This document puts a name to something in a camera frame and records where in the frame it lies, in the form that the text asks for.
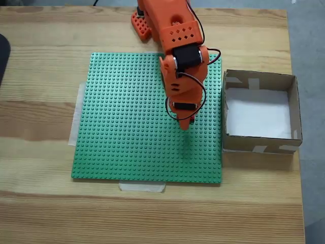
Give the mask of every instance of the wooden table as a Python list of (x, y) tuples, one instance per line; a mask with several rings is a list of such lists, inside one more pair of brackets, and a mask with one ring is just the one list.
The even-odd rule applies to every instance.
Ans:
[[(221, 187), (73, 181), (68, 146), (92, 52), (157, 51), (132, 8), (1, 8), (12, 53), (0, 88), (1, 243), (304, 243), (298, 153), (223, 155)], [(286, 12), (198, 9), (223, 69), (291, 73)]]

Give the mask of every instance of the open cardboard box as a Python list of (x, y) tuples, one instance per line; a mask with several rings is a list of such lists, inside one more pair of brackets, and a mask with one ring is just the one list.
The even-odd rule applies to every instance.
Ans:
[(223, 148), (293, 154), (302, 143), (294, 75), (227, 70), (223, 75)]

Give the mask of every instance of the orange bracket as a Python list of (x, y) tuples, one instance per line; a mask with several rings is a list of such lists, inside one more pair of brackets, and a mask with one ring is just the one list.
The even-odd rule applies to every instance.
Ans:
[(146, 41), (151, 34), (151, 28), (147, 25), (147, 20), (144, 16), (138, 16), (137, 11), (135, 11), (131, 17), (131, 23), (138, 33), (141, 41)]

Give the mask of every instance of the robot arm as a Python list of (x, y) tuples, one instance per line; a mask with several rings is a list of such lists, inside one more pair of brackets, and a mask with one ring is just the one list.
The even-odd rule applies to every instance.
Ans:
[(152, 35), (160, 42), (165, 58), (159, 58), (166, 91), (166, 110), (170, 107), (187, 130), (191, 119), (203, 106), (203, 81), (208, 73), (209, 53), (203, 46), (198, 22), (187, 0), (138, 0), (131, 21), (142, 41)]

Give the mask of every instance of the gray floor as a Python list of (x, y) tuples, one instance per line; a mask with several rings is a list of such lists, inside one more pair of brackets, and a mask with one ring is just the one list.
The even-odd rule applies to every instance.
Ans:
[[(24, 0), (25, 5), (92, 5), (92, 0)], [(99, 0), (98, 6), (136, 6), (136, 0)], [(300, 149), (307, 243), (325, 232), (325, 0), (192, 0), (193, 7), (287, 9), (292, 70), (299, 80), (303, 126)]]

